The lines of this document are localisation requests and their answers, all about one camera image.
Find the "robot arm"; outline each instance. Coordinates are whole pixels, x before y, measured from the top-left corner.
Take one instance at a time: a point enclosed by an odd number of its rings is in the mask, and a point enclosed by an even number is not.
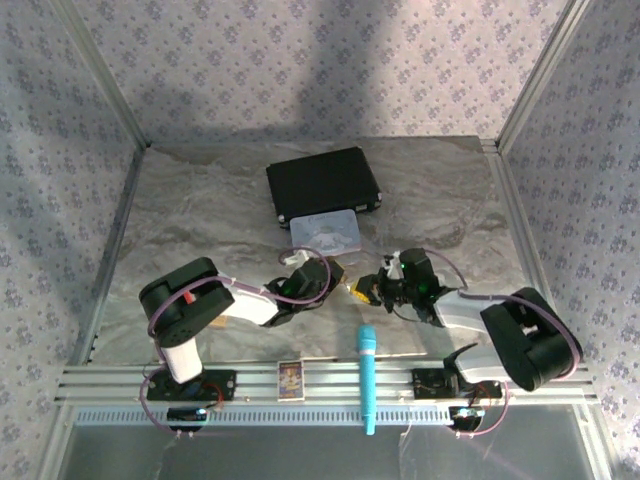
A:
[[[158,317],[152,335],[157,343],[161,360],[165,360],[173,379],[183,384],[198,377],[203,366],[198,354],[195,336],[221,315],[244,318],[256,325],[274,327],[289,322],[296,313],[322,304],[343,277],[344,270],[332,259],[327,259],[331,280],[323,297],[313,304],[290,304],[253,294],[233,286],[227,288],[216,280],[219,272],[206,257],[198,258],[164,277],[150,283],[139,294],[147,318],[177,292],[189,288]],[[269,282],[264,291],[272,296],[289,299],[313,299],[327,282],[327,269],[317,258],[306,259],[290,277]]]
[[[475,345],[450,357],[468,383],[513,380],[533,391],[570,370],[575,361],[572,345],[553,323],[568,329],[535,289],[522,288],[509,296],[462,294],[440,285],[422,248],[386,256],[378,273],[360,278],[351,291],[389,313],[410,304],[425,323],[487,334],[491,345]],[[549,316],[556,321],[550,322]],[[578,341],[569,335],[581,357]]]

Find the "yellow object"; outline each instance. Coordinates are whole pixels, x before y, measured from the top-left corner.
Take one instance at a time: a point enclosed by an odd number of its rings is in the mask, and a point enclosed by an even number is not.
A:
[[[213,322],[211,322],[209,326],[215,328],[224,328],[227,326],[227,318],[228,317],[226,315],[220,315],[214,318]]]
[[[361,302],[364,302],[368,305],[371,304],[371,302],[369,301],[369,299],[367,298],[367,296],[363,293],[360,293],[359,291],[356,290],[355,286],[352,286],[349,289],[349,292],[351,292],[351,295],[353,295],[354,297],[356,297],[358,300],[360,300]]]

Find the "wire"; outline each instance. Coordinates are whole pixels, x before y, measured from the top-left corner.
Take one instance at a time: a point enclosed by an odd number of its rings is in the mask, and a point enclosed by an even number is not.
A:
[[[476,295],[476,294],[466,293],[461,290],[458,290],[458,295],[460,295],[462,298],[468,298],[470,300],[489,300],[489,301],[501,300],[501,301],[515,302],[530,308],[531,310],[536,312],[538,315],[543,317],[546,321],[548,321],[551,325],[553,325],[553,327],[556,330],[558,330],[560,335],[562,335],[562,337],[567,342],[567,345],[569,346],[569,350],[571,350],[571,356],[573,357],[573,363],[571,364],[571,367],[569,367],[569,370],[567,370],[565,373],[563,373],[562,375],[556,378],[558,378],[559,380],[569,378],[578,369],[578,365],[580,364],[580,350],[578,350],[578,345],[576,344],[576,341],[573,339],[573,336],[571,335],[571,333],[569,333],[569,330],[567,330],[567,328],[562,324],[562,322],[560,322],[560,320],[555,318],[553,315],[551,315],[549,312],[544,310],[542,307],[539,307],[538,305],[536,305],[533,302],[530,302],[529,300],[516,297],[514,295]]]
[[[313,303],[316,303],[319,300],[323,301],[322,299],[323,299],[324,295],[327,293],[327,290],[329,289],[329,285],[331,284],[331,266],[329,265],[329,262],[327,261],[327,259],[320,252],[318,252],[317,250],[314,250],[313,248],[307,248],[307,247],[290,248],[290,249],[285,250],[284,252],[282,252],[279,255],[278,262],[280,262],[281,264],[284,264],[284,260],[283,260],[284,255],[286,255],[287,253],[290,253],[290,252],[298,251],[298,250],[306,250],[306,251],[309,251],[309,252],[313,253],[314,255],[316,255],[320,259],[320,261],[324,264],[324,266],[325,266],[325,268],[327,270],[327,282],[324,284],[324,286],[320,290],[320,293],[318,295],[316,295],[315,297],[313,297],[313,298],[305,299],[305,300],[287,298],[287,297],[283,297],[281,295],[273,294],[273,293],[269,292],[268,290],[265,290],[264,288],[256,288],[256,287],[253,287],[251,285],[247,285],[245,283],[237,282],[237,281],[232,280],[230,278],[226,278],[226,277],[221,277],[219,275],[215,275],[215,276],[211,276],[211,277],[201,278],[199,280],[196,280],[195,282],[192,282],[191,284],[187,285],[186,287],[181,288],[180,290],[175,292],[173,295],[171,295],[169,298],[167,298],[164,302],[162,302],[160,307],[158,307],[158,309],[155,312],[153,312],[153,315],[151,315],[151,318],[149,319],[149,324],[147,326],[147,334],[153,339],[153,344],[154,344],[156,352],[158,354],[158,358],[160,359],[160,362],[163,363],[163,365],[161,365],[160,367],[156,368],[148,376],[145,375],[145,370],[146,370],[146,367],[148,365],[143,368],[143,371],[142,371],[143,380],[142,380],[142,383],[140,384],[139,400],[140,400],[140,405],[142,406],[142,409],[144,410],[144,413],[147,415],[149,420],[151,420],[151,423],[153,423],[157,428],[159,428],[162,431],[169,432],[171,434],[175,434],[176,433],[171,428],[169,428],[166,425],[163,425],[162,423],[160,423],[158,421],[158,419],[153,415],[153,413],[149,409],[149,406],[147,404],[147,400],[146,400],[146,397],[145,397],[145,388],[147,388],[150,385],[152,377],[155,374],[163,371],[166,368],[165,364],[167,362],[167,359],[164,356],[164,353],[162,353],[162,348],[160,348],[160,345],[158,344],[158,341],[157,341],[156,336],[155,336],[155,327],[156,327],[156,324],[158,323],[158,319],[167,310],[167,308],[169,308],[176,300],[181,298],[185,293],[187,293],[188,291],[193,290],[194,288],[201,287],[202,285],[205,285],[205,284],[211,283],[211,282],[221,282],[221,283],[224,283],[224,284],[227,284],[227,285],[233,285],[234,287],[236,287],[236,288],[238,288],[240,290],[245,290],[247,292],[250,292],[250,293],[253,293],[253,294],[256,294],[256,295],[262,295],[264,297],[268,297],[268,298],[271,298],[273,300],[279,300],[281,302],[290,303],[290,304],[293,304],[293,305],[312,305]],[[218,398],[219,398],[220,402],[222,402],[223,401],[222,391],[220,390],[219,387],[217,387],[217,386],[215,386],[215,387],[218,389]],[[217,436],[217,435],[219,435],[219,434],[215,433],[215,432],[199,432],[198,433],[198,436]],[[189,432],[189,436],[190,437],[193,436],[193,432]]]
[[[444,260],[453,269],[453,271],[456,273],[456,275],[458,276],[458,278],[460,278],[460,281],[462,282],[462,288],[458,290],[458,295],[460,295],[462,298],[466,298],[469,300],[483,300],[483,301],[500,300],[500,301],[509,301],[509,302],[519,303],[521,305],[524,305],[527,308],[530,308],[531,310],[536,312],[538,315],[540,315],[542,318],[544,318],[547,322],[549,322],[551,325],[553,325],[553,327],[556,330],[558,330],[560,335],[562,335],[562,337],[567,342],[567,345],[569,346],[569,350],[571,350],[571,356],[573,357],[573,363],[571,367],[569,367],[569,369],[564,374],[560,375],[557,378],[560,380],[563,380],[563,379],[569,378],[571,375],[573,375],[576,372],[581,360],[580,350],[578,348],[578,345],[575,339],[573,338],[573,335],[571,335],[567,327],[565,327],[560,320],[558,320],[556,317],[554,317],[549,312],[547,312],[540,306],[536,305],[535,303],[532,303],[529,300],[526,300],[524,298],[516,297],[514,295],[479,295],[479,294],[466,293],[465,290],[469,289],[469,284],[465,280],[464,275],[462,275],[462,272],[458,269],[458,267],[456,267],[451,260],[449,260],[445,255],[443,255],[440,252],[436,252],[435,250],[430,250],[427,248],[425,248],[424,251]]]
[[[144,410],[144,413],[147,415],[147,418],[151,421],[151,423],[153,423],[159,430],[162,430],[163,432],[166,433],[170,433],[171,435],[180,437],[180,435],[182,434],[182,430],[173,430],[171,429],[171,427],[169,427],[168,425],[164,425],[163,423],[161,423],[156,416],[153,414],[153,412],[151,411],[151,409],[149,408],[149,404],[147,403],[147,399],[145,396],[145,389],[147,387],[149,387],[149,385],[151,384],[151,381],[153,379],[153,377],[157,374],[162,372],[163,370],[165,370],[165,366],[161,365],[160,367],[156,368],[154,371],[152,371],[149,376],[144,377],[144,380],[142,380],[142,383],[140,384],[140,396],[138,397],[138,400],[140,400],[140,406],[142,407],[142,410]],[[218,387],[215,384],[207,384],[208,386],[211,387],[215,387],[218,390],[218,402],[214,404],[215,405],[220,405],[223,404],[224,402],[224,396],[222,395],[222,391],[220,390],[220,387]],[[219,431],[214,431],[214,432],[203,432],[203,431],[199,431],[197,434],[195,432],[188,432],[188,436],[189,437],[220,437],[225,435],[225,433],[219,432]]]
[[[459,435],[463,437],[475,437],[479,435],[486,435],[487,433],[493,432],[496,428],[498,428],[498,426],[504,420],[504,417],[507,416],[507,410],[509,409],[509,386],[507,385],[506,382],[503,383],[502,385],[504,388],[504,406],[502,407],[502,411],[500,412],[500,416],[498,417],[498,420],[496,420],[494,424],[491,425],[490,427],[487,427],[484,430],[480,430],[479,432],[477,430],[474,430],[473,432],[462,432],[460,430],[456,430],[455,434],[457,436]]]
[[[156,324],[158,323],[159,318],[167,310],[167,308],[169,308],[176,300],[181,298],[185,293],[195,288],[201,287],[202,285],[206,285],[207,283],[221,282],[227,285],[233,285],[234,287],[240,290],[245,290],[255,295],[261,295],[263,297],[271,298],[273,300],[278,300],[284,303],[290,303],[292,305],[310,305],[312,303],[317,302],[318,300],[321,300],[322,297],[324,297],[324,295],[327,293],[327,290],[329,289],[329,285],[331,284],[331,266],[329,265],[329,262],[324,257],[324,255],[322,255],[317,250],[314,250],[313,248],[307,248],[307,247],[295,247],[295,248],[287,249],[280,254],[280,256],[278,257],[278,261],[281,264],[284,264],[284,260],[283,260],[284,255],[292,251],[298,251],[298,250],[306,250],[313,253],[320,259],[320,261],[322,261],[322,263],[324,263],[324,266],[327,270],[327,282],[322,287],[318,295],[316,295],[313,298],[309,298],[305,300],[283,297],[281,295],[277,295],[269,292],[264,287],[257,288],[252,285],[247,285],[246,283],[238,282],[227,277],[221,277],[219,275],[205,277],[205,278],[196,280],[195,282],[190,283],[186,287],[181,288],[180,290],[175,292],[173,295],[171,295],[169,298],[167,298],[164,302],[162,302],[162,304],[158,307],[158,309],[155,312],[153,312],[153,315],[151,315],[151,318],[149,319],[149,324],[147,325],[147,334],[154,340],[154,346],[160,361],[163,363],[166,363],[167,359],[165,358],[164,353],[162,353],[162,349],[160,348],[160,345],[158,345],[158,342],[155,336],[155,327],[156,327]]]

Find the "small card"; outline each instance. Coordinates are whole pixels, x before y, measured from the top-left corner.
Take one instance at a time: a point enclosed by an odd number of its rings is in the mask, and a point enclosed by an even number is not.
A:
[[[304,400],[302,361],[278,362],[278,401]]]

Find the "white object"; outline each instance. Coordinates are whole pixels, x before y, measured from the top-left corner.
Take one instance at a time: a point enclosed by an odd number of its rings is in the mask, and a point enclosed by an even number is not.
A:
[[[440,297],[435,304],[435,310],[445,328],[466,328],[488,336],[489,332],[480,312],[496,303],[500,301],[463,298],[456,290]],[[455,364],[462,377],[469,383],[511,380],[493,344],[475,345],[465,350],[456,357]]]
[[[245,292],[234,287],[229,287],[234,302],[222,315],[244,318],[256,325],[263,325],[278,312],[276,303],[261,295]]]
[[[195,337],[177,347],[163,348],[162,353],[167,359],[171,376],[177,383],[188,382],[202,372]]]
[[[353,210],[297,217],[289,222],[294,247],[309,247],[322,255],[341,255],[362,248]]]
[[[399,251],[394,252],[391,259],[383,261],[382,266],[387,271],[387,278],[391,280],[400,280],[401,278],[404,278]]]
[[[471,347],[456,357],[455,364],[460,375],[469,383],[511,381],[493,345]]]
[[[435,303],[436,315],[445,328],[468,328],[476,332],[489,334],[480,312],[490,307],[498,300],[470,300],[463,298],[457,290],[449,292],[438,299]]]

